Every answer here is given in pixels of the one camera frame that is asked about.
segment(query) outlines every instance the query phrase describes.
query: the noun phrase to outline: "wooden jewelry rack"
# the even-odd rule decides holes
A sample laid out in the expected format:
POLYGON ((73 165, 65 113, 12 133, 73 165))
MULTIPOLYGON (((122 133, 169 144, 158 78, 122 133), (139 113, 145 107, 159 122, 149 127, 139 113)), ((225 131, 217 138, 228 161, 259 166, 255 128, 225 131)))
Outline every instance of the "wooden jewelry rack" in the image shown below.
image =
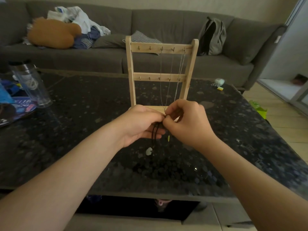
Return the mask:
MULTIPOLYGON (((129 92, 130 92, 132 107, 136 105, 136 93, 135 93, 136 80, 181 82, 182 88, 180 92, 180 99, 187 98, 188 89, 193 74, 193 68, 195 65, 197 50, 199 46, 199 41, 197 39, 193 39, 191 45, 132 42, 130 36, 127 36, 125 38, 125 41, 126 41, 126 56, 127 56, 128 78, 129 78, 129 92), (189 58, 184 74, 140 73, 140 72, 134 72, 132 53, 186 54, 189 56, 189 58)), ((164 113, 164 106, 148 106, 148 107, 164 113)))

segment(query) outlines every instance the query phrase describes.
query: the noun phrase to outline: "gray backpack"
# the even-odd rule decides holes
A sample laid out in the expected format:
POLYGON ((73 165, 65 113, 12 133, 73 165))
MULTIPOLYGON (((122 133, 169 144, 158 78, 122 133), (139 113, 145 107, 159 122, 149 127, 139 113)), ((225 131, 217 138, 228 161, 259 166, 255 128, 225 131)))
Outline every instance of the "gray backpack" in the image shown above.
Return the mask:
POLYGON ((198 56, 218 55, 222 52, 222 47, 227 37, 224 23, 219 19, 207 17, 199 33, 198 56))

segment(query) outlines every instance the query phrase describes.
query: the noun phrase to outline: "forearm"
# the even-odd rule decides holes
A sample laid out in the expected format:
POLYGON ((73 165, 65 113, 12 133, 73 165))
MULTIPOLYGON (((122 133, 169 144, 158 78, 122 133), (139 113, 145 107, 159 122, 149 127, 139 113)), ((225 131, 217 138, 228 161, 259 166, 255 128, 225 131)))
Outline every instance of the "forearm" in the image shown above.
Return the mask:
POLYGON ((100 128, 51 167, 2 199, 0 230, 63 230, 90 187, 121 148, 120 133, 116 131, 112 124, 100 128))
POLYGON ((199 149, 231 186, 258 230, 308 230, 308 202, 218 138, 199 149))

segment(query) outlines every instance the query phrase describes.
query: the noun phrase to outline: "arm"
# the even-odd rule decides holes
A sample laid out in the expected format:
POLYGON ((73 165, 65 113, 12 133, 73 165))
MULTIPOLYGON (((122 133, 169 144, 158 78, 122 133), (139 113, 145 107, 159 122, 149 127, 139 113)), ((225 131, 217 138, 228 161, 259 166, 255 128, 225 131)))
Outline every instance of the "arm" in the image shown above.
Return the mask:
POLYGON ((258 230, 308 230, 308 201, 249 163, 215 136, 203 106, 177 100, 164 126, 201 152, 229 183, 258 230))
MULTIPOLYGON (((151 124, 163 119, 137 105, 98 129, 0 201, 0 230, 63 230, 113 156, 141 137, 151 138, 151 124)), ((157 133, 159 139, 165 131, 157 133)))

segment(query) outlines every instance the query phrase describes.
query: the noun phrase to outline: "white tag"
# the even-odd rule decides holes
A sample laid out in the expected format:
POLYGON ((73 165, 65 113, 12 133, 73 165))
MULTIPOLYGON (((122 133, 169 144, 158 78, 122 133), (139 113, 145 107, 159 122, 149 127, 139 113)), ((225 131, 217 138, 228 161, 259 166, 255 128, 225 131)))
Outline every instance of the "white tag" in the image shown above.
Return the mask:
POLYGON ((277 39, 275 40, 275 44, 277 44, 280 40, 281 36, 278 36, 277 39))

